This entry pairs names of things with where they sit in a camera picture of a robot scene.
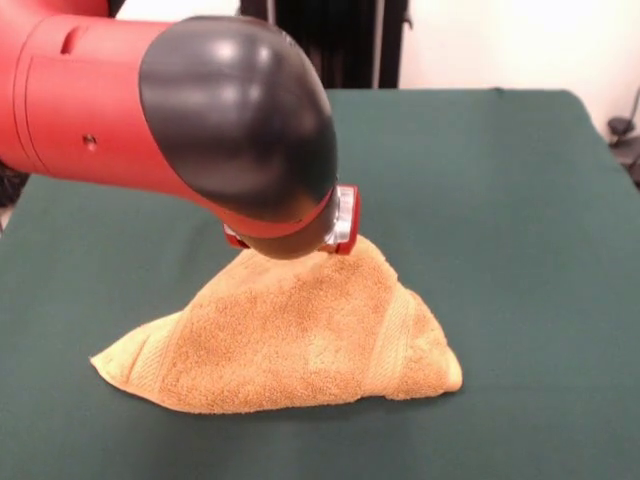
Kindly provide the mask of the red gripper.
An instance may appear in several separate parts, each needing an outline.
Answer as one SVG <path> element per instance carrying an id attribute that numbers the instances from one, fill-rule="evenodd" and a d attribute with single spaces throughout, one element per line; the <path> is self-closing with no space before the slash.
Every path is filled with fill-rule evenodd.
<path id="1" fill-rule="evenodd" d="M 243 237 L 224 225 L 224 234 L 233 247 L 264 256 L 305 256 L 316 251 L 348 255 L 358 237 L 360 207 L 357 186 L 336 184 L 319 211 L 294 233 L 266 239 Z"/>

